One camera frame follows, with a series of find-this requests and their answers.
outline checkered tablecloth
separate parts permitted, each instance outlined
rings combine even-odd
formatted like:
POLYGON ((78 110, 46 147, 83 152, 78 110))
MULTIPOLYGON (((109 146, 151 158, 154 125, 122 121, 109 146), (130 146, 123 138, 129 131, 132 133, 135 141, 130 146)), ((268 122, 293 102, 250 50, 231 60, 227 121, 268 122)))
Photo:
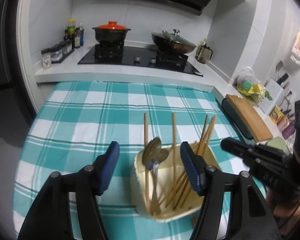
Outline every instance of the checkered tablecloth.
MULTIPOLYGON (((212 93, 175 85, 111 82, 63 82, 42 106, 26 139, 18 164, 13 198, 16 234, 37 193, 53 171, 77 172, 104 154, 111 141, 120 144, 120 157, 109 189, 97 197, 111 240, 188 240, 190 217, 169 223, 142 218, 131 205, 130 173, 134 157, 143 149, 143 116, 149 116, 149 139, 172 142, 171 113, 176 113, 177 141, 200 138, 206 114, 217 116, 210 146, 225 172, 238 174, 242 160, 224 152, 220 141, 239 139, 212 93)), ((219 236, 226 231, 230 194, 225 193, 219 236)), ((70 195, 74 237, 81 239, 75 198, 70 195)))

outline blue gripper pad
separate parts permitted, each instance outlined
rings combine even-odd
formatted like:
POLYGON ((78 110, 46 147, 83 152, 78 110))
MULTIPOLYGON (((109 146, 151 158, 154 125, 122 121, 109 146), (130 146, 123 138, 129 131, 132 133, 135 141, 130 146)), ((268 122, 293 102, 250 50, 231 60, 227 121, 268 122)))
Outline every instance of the blue gripper pad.
POLYGON ((114 168, 118 162, 120 153, 119 143, 111 142, 105 154, 99 155, 93 166, 99 178, 99 194, 102 195, 108 189, 114 168))
POLYGON ((194 154, 188 142, 181 143, 180 155, 192 189, 202 196, 206 188, 206 162, 201 156, 194 154))

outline countertop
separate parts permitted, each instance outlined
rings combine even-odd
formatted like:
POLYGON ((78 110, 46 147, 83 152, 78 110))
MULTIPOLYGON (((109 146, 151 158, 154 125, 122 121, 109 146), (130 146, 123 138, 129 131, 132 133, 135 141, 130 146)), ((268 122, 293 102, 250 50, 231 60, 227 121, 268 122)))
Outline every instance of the countertop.
MULTIPOLYGON (((232 85, 229 85, 207 64, 202 64, 195 60, 193 53, 188 55, 188 61, 200 71, 203 77, 137 66, 101 64, 78 65, 78 62, 95 44, 97 44, 95 40, 86 40, 83 47, 76 49, 62 63, 52 64, 52 67, 47 70, 36 67, 35 69, 39 70, 34 74, 35 81, 37 83, 46 83, 95 80, 104 82, 175 84, 211 91, 220 103, 226 94, 237 95, 241 97, 240 93, 232 85)), ((153 46, 146 43, 133 41, 125 41, 125 45, 143 48, 153 46)), ((266 123, 274 138, 277 136, 282 138, 281 132, 278 130, 277 126, 271 122, 270 118, 265 115, 260 108, 255 107, 255 109, 266 123)))

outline gas stove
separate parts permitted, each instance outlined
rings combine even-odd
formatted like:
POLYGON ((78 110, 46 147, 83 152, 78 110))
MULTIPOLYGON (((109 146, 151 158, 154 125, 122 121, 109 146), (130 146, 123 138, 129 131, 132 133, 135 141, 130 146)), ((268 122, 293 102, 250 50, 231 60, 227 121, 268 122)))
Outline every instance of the gas stove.
POLYGON ((120 44, 95 45, 78 64, 109 64, 157 68, 203 76, 188 61, 188 56, 160 50, 137 48, 120 44))

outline white knife block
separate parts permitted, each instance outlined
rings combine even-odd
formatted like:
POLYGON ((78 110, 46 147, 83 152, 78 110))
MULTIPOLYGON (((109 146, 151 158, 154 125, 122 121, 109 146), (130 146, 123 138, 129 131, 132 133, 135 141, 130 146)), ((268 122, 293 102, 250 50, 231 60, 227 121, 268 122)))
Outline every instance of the white knife block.
POLYGON ((258 103, 258 106, 266 115, 269 115, 274 106, 282 102, 285 95, 285 91, 272 78, 268 81, 266 85, 266 91, 269 92, 270 96, 272 97, 272 101, 270 101, 268 98, 264 98, 260 103, 258 103))

